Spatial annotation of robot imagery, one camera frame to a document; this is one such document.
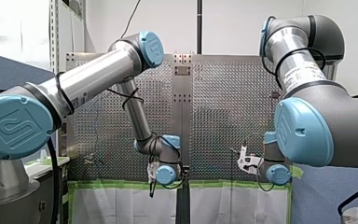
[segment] white wall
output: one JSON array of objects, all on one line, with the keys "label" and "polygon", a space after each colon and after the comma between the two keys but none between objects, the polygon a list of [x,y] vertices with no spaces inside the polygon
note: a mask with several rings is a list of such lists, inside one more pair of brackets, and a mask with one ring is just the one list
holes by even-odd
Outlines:
[{"label": "white wall", "polygon": [[338,66],[337,82],[350,94],[358,93],[358,1],[305,0],[304,15],[321,14],[334,20],[345,38],[344,60]]},{"label": "white wall", "polygon": [[302,7],[302,0],[204,0],[202,53],[258,55],[266,18],[301,16]]},{"label": "white wall", "polygon": [[[137,0],[86,1],[87,52],[106,52],[125,30]],[[166,52],[189,53],[196,49],[196,4],[194,0],[141,1],[127,35],[156,32]]]},{"label": "white wall", "polygon": [[[86,51],[105,52],[120,38],[137,0],[86,1]],[[203,53],[258,54],[260,30],[269,15],[302,14],[302,0],[203,1]],[[166,53],[197,48],[197,0],[141,1],[128,35],[155,31]]]}]

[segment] logo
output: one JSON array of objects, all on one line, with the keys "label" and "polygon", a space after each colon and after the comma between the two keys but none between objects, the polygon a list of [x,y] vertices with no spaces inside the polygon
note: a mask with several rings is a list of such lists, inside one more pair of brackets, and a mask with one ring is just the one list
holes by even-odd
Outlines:
[{"label": "logo", "polygon": [[159,41],[157,38],[149,41],[150,50],[156,55],[159,56],[162,53]]},{"label": "logo", "polygon": [[0,138],[11,149],[20,147],[42,132],[27,109],[17,109],[0,118]]}]

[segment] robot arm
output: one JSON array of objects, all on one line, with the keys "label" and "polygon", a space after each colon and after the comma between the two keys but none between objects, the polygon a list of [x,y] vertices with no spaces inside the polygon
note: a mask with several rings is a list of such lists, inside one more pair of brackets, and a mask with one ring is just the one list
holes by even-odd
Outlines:
[{"label": "robot arm", "polygon": [[[117,84],[119,91],[131,95],[136,88],[133,78],[159,66],[163,58],[159,38],[152,32],[142,32],[118,40],[108,53],[59,77],[2,92],[0,160],[16,160],[35,153],[62,126],[66,116],[112,85]],[[137,140],[135,145],[140,152],[159,156],[165,163],[158,167],[157,181],[169,185],[179,173],[179,137],[154,138],[142,104],[127,98],[123,100]],[[146,150],[151,144],[153,150]]]},{"label": "robot arm", "polygon": [[[265,148],[265,154],[282,154],[315,167],[358,168],[358,99],[328,80],[318,66],[343,58],[344,40],[337,25],[323,16],[268,20],[263,35],[260,54],[278,67],[275,75],[285,94],[276,107],[275,132],[269,134],[278,147],[270,149],[275,153]],[[275,176],[280,177],[290,179],[286,172]]]}]

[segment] screw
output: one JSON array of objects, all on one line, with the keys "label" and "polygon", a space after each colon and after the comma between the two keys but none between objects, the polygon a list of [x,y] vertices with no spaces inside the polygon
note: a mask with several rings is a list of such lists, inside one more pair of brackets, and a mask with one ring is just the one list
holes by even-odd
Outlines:
[{"label": "screw", "polygon": [[46,209],[46,201],[40,201],[39,203],[39,211],[43,211]]},{"label": "screw", "polygon": [[27,98],[25,98],[25,97],[21,97],[21,102],[23,103],[23,104],[26,104],[27,103]]}]

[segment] silver cylinder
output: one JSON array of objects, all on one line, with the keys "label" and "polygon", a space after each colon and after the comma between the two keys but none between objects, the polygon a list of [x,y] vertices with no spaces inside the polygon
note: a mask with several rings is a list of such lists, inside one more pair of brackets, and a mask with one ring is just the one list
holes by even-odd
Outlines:
[{"label": "silver cylinder", "polygon": [[[139,75],[142,72],[140,57],[133,46],[118,41],[114,50],[62,74],[62,90],[74,108],[78,108],[124,78]],[[70,113],[68,104],[59,93],[55,78],[34,86],[50,100],[61,118]]]},{"label": "silver cylinder", "polygon": [[[136,84],[133,78],[117,84],[117,90],[125,95],[131,95],[135,89]],[[133,96],[139,97],[138,92],[133,94]],[[127,97],[122,96],[121,100],[124,102],[127,100]],[[137,99],[130,99],[124,105],[124,109],[126,110],[127,116],[130,119],[130,124],[135,139],[138,141],[143,141],[149,138],[152,135],[152,132],[150,131],[142,102]]]},{"label": "silver cylinder", "polygon": [[[296,27],[286,27],[272,35],[266,45],[267,57],[275,65],[291,50],[305,48],[308,37]],[[285,93],[308,82],[326,80],[324,73],[308,50],[293,53],[284,59],[279,70]]]},{"label": "silver cylinder", "polygon": [[28,189],[29,178],[21,160],[0,161],[0,200]]}]

